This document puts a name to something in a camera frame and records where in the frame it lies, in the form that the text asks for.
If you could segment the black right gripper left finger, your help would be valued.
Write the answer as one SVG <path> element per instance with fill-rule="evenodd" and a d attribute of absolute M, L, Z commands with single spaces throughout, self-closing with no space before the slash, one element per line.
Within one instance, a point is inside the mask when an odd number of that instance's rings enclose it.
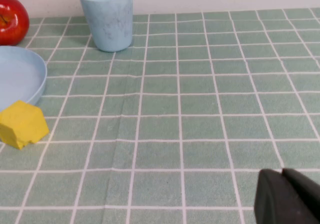
<path fill-rule="evenodd" d="M 258 174 L 254 215 L 258 224 L 318 224 L 320 222 L 300 199 L 282 172 L 272 169 L 262 169 Z"/>

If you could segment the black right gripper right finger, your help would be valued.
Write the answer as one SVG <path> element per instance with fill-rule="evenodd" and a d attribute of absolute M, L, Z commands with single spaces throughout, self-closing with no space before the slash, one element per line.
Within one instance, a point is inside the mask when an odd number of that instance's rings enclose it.
<path fill-rule="evenodd" d="M 282 175 L 289 181 L 313 216 L 320 221 L 320 185 L 292 168 L 283 168 Z"/>

